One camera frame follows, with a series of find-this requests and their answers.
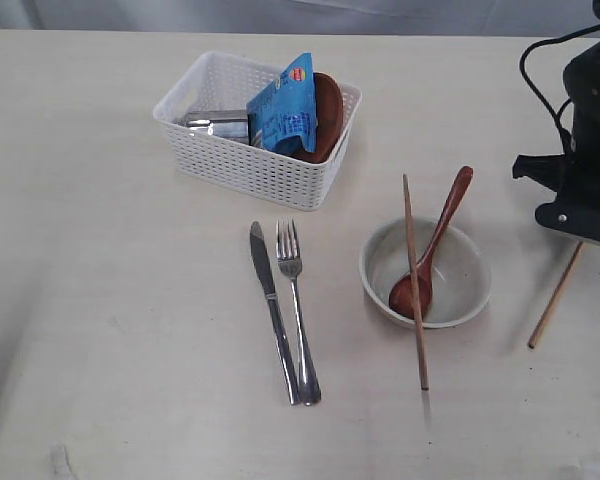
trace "knife handle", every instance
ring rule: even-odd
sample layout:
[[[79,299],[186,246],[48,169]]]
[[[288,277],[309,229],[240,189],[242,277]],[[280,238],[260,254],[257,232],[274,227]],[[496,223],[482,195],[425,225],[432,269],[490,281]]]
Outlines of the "knife handle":
[[[297,405],[300,403],[300,397],[298,395],[298,380],[293,367],[293,357],[291,357],[287,333],[285,332],[284,324],[282,323],[280,305],[278,304],[278,298],[275,296],[275,294],[267,295],[267,304],[269,305],[269,311],[271,312],[271,321],[273,323],[273,332],[276,336],[278,357],[280,357],[280,363],[282,364],[282,372],[287,385],[289,401],[291,402],[291,405]]]

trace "ceramic bowl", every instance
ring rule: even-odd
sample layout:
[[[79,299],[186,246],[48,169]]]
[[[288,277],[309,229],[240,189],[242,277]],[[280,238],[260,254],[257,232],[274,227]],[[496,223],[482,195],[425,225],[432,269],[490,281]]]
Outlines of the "ceramic bowl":
[[[416,251],[424,253],[437,219],[414,217]],[[414,321],[389,308],[389,293],[409,272],[404,218],[378,228],[360,254],[360,277],[366,293],[382,314],[403,326]],[[477,245],[462,231],[449,226],[433,258],[433,299],[424,317],[425,328],[459,325],[475,317],[487,304],[491,272]]]

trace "gray wall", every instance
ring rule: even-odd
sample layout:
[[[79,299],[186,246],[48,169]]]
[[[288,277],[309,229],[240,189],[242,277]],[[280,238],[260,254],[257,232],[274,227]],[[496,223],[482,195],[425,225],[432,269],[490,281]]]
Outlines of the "gray wall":
[[[591,0],[0,0],[0,28],[555,36]]]

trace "wooden stick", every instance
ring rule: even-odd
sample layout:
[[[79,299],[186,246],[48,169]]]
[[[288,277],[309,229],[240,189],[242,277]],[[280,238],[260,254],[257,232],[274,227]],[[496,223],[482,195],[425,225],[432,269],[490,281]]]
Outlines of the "wooden stick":
[[[420,285],[418,282],[418,259],[416,258],[416,236],[411,215],[411,197],[407,175],[402,176],[404,185],[404,219],[407,226],[407,254],[409,255],[409,270],[411,271],[411,294],[413,296],[413,313],[416,322],[416,342],[418,345],[418,367],[420,369],[420,388],[429,390],[427,375],[427,358],[424,351],[424,327],[422,326],[422,308],[420,306]]]
[[[527,343],[529,348],[536,348],[536,344],[538,343],[538,340],[540,340],[542,332],[544,332],[544,329],[547,327],[549,319],[551,318],[551,314],[553,313],[553,311],[556,308],[556,305],[558,304],[558,300],[560,300],[560,296],[564,291],[564,287],[567,284],[567,280],[569,280],[569,276],[573,271],[573,267],[576,264],[578,258],[580,258],[580,252],[582,251],[583,246],[583,242],[578,242],[578,245],[576,245],[576,249],[574,250],[573,255],[571,256],[571,260],[569,260],[567,268],[565,268],[564,272],[562,272],[560,282],[558,282],[558,286],[553,291],[553,295],[551,295],[551,300],[549,300],[549,303],[547,304],[546,308],[544,309],[544,312],[542,313],[542,317],[540,317],[538,325],[536,325],[535,330],[529,338],[529,343]]]

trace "fork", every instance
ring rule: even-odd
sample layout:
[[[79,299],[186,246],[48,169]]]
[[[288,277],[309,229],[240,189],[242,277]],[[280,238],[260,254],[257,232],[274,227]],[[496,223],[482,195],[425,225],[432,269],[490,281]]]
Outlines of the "fork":
[[[276,250],[278,266],[285,277],[291,280],[293,292],[293,306],[296,311],[296,323],[298,327],[298,394],[300,401],[305,405],[318,403],[322,398],[318,376],[316,375],[309,342],[304,330],[302,310],[300,309],[300,297],[298,295],[298,275],[302,272],[302,258],[300,257],[300,245],[298,243],[298,232],[293,220],[291,223],[276,223]]]

